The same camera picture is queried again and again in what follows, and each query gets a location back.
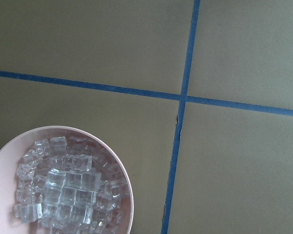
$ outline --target bowl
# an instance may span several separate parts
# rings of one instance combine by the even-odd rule
[[[129,234],[133,221],[133,193],[128,174],[117,155],[100,139],[80,129],[66,126],[45,126],[27,131],[12,139],[0,150],[0,233],[1,234],[36,234],[37,222],[22,224],[14,217],[13,206],[17,188],[16,170],[22,156],[31,148],[33,142],[51,137],[84,137],[92,139],[115,158],[120,165],[129,186],[129,197],[123,198],[121,211],[122,222],[118,225],[116,234]]]

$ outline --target pile of ice cubes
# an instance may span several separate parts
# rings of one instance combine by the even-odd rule
[[[115,234],[129,186],[115,158],[96,141],[70,136],[36,141],[17,169],[22,223],[46,234]]]

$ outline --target blue tape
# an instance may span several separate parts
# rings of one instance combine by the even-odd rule
[[[223,100],[209,99],[209,98],[203,98],[203,97],[187,96],[187,102],[200,103],[200,104],[206,104],[206,105],[212,105],[212,106],[223,106],[223,107],[229,107],[229,108],[235,108],[235,109],[241,109],[241,110],[258,111],[258,112],[265,112],[265,113],[285,115],[285,116],[293,116],[293,110],[290,110],[290,109],[246,104],[246,103],[233,102],[233,101],[223,101]]]
[[[180,99],[180,95],[178,94],[170,94],[170,93],[163,93],[163,92],[156,92],[156,91],[149,91],[149,90],[142,90],[142,89],[131,89],[131,88],[125,88],[125,87],[119,87],[119,86],[113,86],[113,85],[95,84],[95,83],[81,82],[81,81],[75,81],[75,80],[34,76],[34,75],[27,75],[27,74],[13,73],[13,72],[0,71],[0,77],[38,81],[38,82],[51,83],[51,84],[61,84],[61,85],[79,87],[79,88],[85,88],[85,89],[103,90],[103,91],[110,91],[110,92],[116,92],[116,93],[122,93],[122,94],[132,94],[132,95],[139,95],[139,96],[146,96],[146,97],[153,97],[153,98],[163,98],[163,99],[169,99],[169,100]]]
[[[167,234],[168,232],[171,200],[172,200],[172,195],[174,190],[177,160],[178,160],[179,146],[180,146],[180,134],[181,134],[182,124],[183,124],[183,119],[185,114],[185,106],[187,101],[188,84],[189,84],[189,77],[191,72],[192,54],[193,54],[193,48],[194,48],[197,20],[199,15],[199,6],[200,6],[200,0],[194,0],[190,33],[189,33],[189,39],[188,39],[186,62],[185,62],[184,75],[182,80],[182,87],[181,87],[181,94],[180,94],[180,101],[179,101],[178,122],[176,125],[174,144],[173,144],[172,155],[171,155],[166,200],[165,200],[165,210],[164,210],[161,234]]]

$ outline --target plastic bowl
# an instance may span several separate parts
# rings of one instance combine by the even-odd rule
[[[0,233],[1,234],[36,234],[37,224],[22,224],[14,218],[13,205],[17,187],[16,170],[21,157],[30,149],[33,142],[51,137],[85,137],[91,138],[106,148],[119,163],[129,185],[130,196],[122,199],[122,222],[118,225],[117,234],[129,234],[133,221],[133,194],[128,174],[117,155],[100,139],[80,129],[65,126],[46,126],[27,131],[8,142],[0,150]]]

